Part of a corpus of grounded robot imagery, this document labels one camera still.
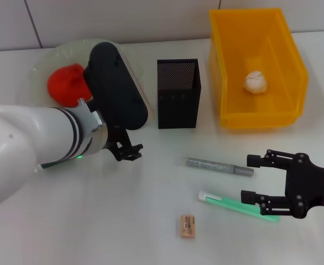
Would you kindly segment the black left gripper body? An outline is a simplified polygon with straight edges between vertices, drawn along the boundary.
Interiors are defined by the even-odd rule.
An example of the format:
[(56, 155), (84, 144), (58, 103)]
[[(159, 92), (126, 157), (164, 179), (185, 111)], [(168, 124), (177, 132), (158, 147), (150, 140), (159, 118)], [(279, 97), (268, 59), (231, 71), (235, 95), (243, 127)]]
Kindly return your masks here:
[(129, 145), (127, 144), (129, 137), (126, 130), (118, 125), (109, 125), (107, 127), (108, 137), (104, 145), (105, 149), (109, 150), (125, 150)]

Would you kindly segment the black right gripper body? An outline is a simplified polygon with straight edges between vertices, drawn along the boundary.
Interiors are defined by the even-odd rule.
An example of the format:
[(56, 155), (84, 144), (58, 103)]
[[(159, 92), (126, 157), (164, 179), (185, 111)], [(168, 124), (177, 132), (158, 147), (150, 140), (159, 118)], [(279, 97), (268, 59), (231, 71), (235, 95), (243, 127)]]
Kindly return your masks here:
[(314, 165), (307, 154), (295, 154), (286, 171), (285, 196), (295, 218), (305, 218), (310, 209), (324, 206), (324, 168)]

